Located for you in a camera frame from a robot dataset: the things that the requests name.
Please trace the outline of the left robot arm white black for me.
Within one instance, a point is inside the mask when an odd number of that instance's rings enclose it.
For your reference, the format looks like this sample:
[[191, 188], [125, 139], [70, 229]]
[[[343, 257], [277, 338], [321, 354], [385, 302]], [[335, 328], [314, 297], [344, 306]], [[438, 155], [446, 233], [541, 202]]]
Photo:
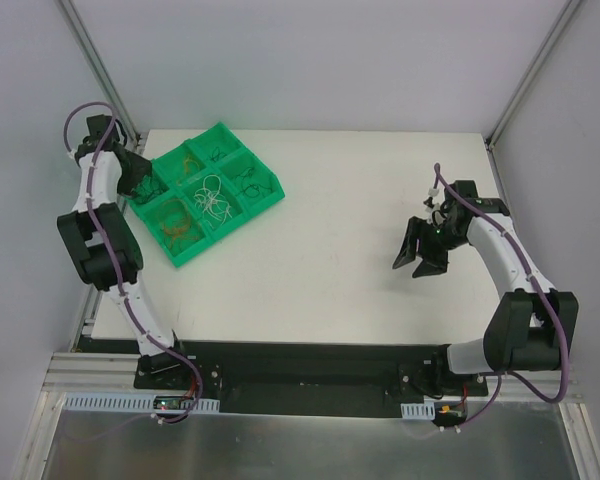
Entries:
[[77, 200], [56, 225], [72, 263], [87, 285], [107, 296], [136, 338], [138, 374], [157, 376], [168, 388], [184, 387], [190, 363], [181, 358], [177, 337], [163, 323], [142, 280], [140, 246], [119, 205], [134, 199], [153, 176], [151, 162], [126, 148], [119, 120], [100, 114], [86, 120], [88, 135], [69, 152], [81, 171]]

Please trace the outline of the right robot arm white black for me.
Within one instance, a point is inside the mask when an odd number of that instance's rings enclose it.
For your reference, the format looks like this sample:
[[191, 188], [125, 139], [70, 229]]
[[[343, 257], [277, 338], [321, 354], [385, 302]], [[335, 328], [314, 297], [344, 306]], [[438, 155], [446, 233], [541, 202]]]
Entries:
[[451, 251], [469, 245], [479, 254], [499, 303], [484, 334], [445, 345], [442, 362], [430, 369], [432, 387], [453, 394], [467, 375], [510, 374], [547, 403], [568, 391], [569, 353], [579, 304], [536, 267], [519, 240], [500, 198], [479, 196], [470, 180], [436, 180], [425, 201], [428, 217], [411, 217], [393, 262], [418, 265], [415, 278], [447, 272]]

